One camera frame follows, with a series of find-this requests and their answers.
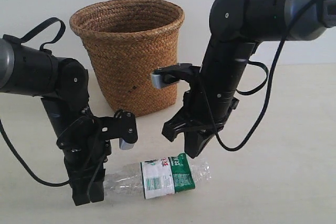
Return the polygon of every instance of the plastic bottle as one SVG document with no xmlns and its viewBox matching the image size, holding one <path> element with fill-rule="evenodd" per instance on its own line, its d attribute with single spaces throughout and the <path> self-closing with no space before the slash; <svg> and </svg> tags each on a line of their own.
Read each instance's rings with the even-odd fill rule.
<svg viewBox="0 0 336 224">
<path fill-rule="evenodd" d="M 211 178 L 205 158 L 159 158 L 123 166 L 118 172 L 106 175 L 104 188 L 109 194 L 142 196 L 145 199 L 195 189 Z"/>
</svg>

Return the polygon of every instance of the table surface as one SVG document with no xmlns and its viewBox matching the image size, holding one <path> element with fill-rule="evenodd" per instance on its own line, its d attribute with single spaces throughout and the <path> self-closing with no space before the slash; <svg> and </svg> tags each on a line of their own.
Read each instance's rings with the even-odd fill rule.
<svg viewBox="0 0 336 224">
<path fill-rule="evenodd" d="M 69 186 L 36 183 L 0 141 L 0 223 L 336 223 L 336 65 L 279 66 L 266 116 L 239 152 L 213 139 L 204 150 L 211 179 L 195 190 L 157 199 L 107 197 L 75 207 Z M 239 88 L 263 80 L 248 67 Z M 162 125 L 181 107 L 188 86 L 178 85 L 175 105 L 137 119 L 139 140 L 129 151 L 112 143 L 107 174 L 125 164 L 183 152 L 179 136 L 170 143 Z M 111 116 L 91 73 L 90 105 Z M 264 101 L 265 89 L 240 99 L 220 133 L 229 146 L 246 135 Z M 67 179 L 62 151 L 38 98 L 1 94 L 0 116 L 18 152 L 32 170 L 51 182 Z"/>
</svg>

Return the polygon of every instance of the wicker basket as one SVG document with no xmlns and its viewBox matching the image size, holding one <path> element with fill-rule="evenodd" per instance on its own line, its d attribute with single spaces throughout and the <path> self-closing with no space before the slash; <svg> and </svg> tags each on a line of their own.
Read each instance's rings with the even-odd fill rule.
<svg viewBox="0 0 336 224">
<path fill-rule="evenodd" d="M 184 11 L 163 0 L 113 0 L 70 18 L 88 52 L 100 89 L 115 111 L 150 114 L 176 102 L 176 85 L 157 90 L 150 73 L 176 64 Z"/>
</svg>

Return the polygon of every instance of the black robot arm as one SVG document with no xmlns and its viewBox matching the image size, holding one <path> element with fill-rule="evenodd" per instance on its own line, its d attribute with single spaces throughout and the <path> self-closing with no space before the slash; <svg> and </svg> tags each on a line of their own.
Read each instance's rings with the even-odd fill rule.
<svg viewBox="0 0 336 224">
<path fill-rule="evenodd" d="M 22 45 L 55 22 L 61 23 L 60 31 L 48 42 L 55 43 L 65 31 L 58 18 L 44 21 L 23 38 L 4 35 L 0 39 L 0 92 L 41 97 L 58 137 L 56 144 L 64 153 L 69 180 L 52 184 L 35 179 L 48 186 L 69 184 L 75 205 L 83 205 L 104 199 L 103 162 L 111 154 L 110 140 L 119 138 L 120 148 L 128 150 L 138 139 L 137 127 L 130 112 L 118 111 L 113 118 L 92 114 L 88 71 L 77 60 L 55 57 L 44 48 L 45 44 L 39 50 Z M 2 133 L 20 160 L 3 130 Z"/>
<path fill-rule="evenodd" d="M 227 151 L 241 149 L 263 118 L 275 66 L 285 41 L 314 40 L 327 28 L 336 26 L 336 0 L 215 0 L 210 16 L 211 37 L 202 67 L 188 63 L 154 70 L 152 83 L 164 88 L 179 80 L 187 81 L 183 107 L 167 121 L 162 134 L 171 142 L 184 133 L 185 152 L 197 157 L 216 135 Z M 264 41 L 280 41 L 269 78 L 251 92 L 237 91 L 247 64 L 268 70 L 250 57 Z M 218 132 L 224 128 L 231 112 L 237 108 L 235 93 L 253 94 L 267 85 L 261 114 L 246 138 L 235 148 L 223 144 Z"/>
</svg>

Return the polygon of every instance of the black loop strap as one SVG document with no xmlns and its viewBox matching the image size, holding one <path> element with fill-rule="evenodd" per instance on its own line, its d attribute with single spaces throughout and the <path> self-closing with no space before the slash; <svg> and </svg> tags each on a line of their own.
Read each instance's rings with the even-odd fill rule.
<svg viewBox="0 0 336 224">
<path fill-rule="evenodd" d="M 248 64 L 249 65 L 252 65 L 252 66 L 257 66 L 257 67 L 260 67 L 262 68 L 265 73 L 266 73 L 266 78 L 265 80 L 258 86 L 256 87 L 255 89 L 252 89 L 250 91 L 239 91 L 237 90 L 237 93 L 238 94 L 241 94 L 241 95 L 252 95 L 252 94 L 255 94 L 257 93 L 259 90 L 261 90 L 267 83 L 267 80 L 268 80 L 268 74 L 269 74 L 269 71 L 268 71 L 268 68 L 266 67 L 265 64 L 261 63 L 261 62 L 257 62 L 257 61 L 248 61 Z"/>
<path fill-rule="evenodd" d="M 66 29 L 66 26 L 64 24 L 64 22 L 62 20 L 60 20 L 59 18 L 56 18 L 56 17 L 52 17 L 52 18 L 49 18 L 45 21 L 43 21 L 41 24 L 39 24 L 38 26 L 36 26 L 34 29 L 32 29 L 31 31 L 29 31 L 25 36 L 23 36 L 20 40 L 21 40 L 21 43 L 26 43 L 28 41 L 30 41 L 32 38 L 34 38 L 36 35 L 38 35 L 40 32 L 42 32 L 43 30 L 45 30 L 47 27 L 51 26 L 53 23 L 56 23 L 56 22 L 60 22 L 61 26 L 59 28 L 59 31 L 56 35 L 56 37 L 52 40 L 52 41 L 49 41 L 49 42 L 45 42 L 43 43 L 41 46 L 40 46 L 40 51 L 45 51 L 44 49 L 44 46 L 46 44 L 54 44 L 56 43 L 57 41 L 60 40 L 60 38 L 63 36 L 64 32 L 65 32 L 65 29 Z"/>
</svg>

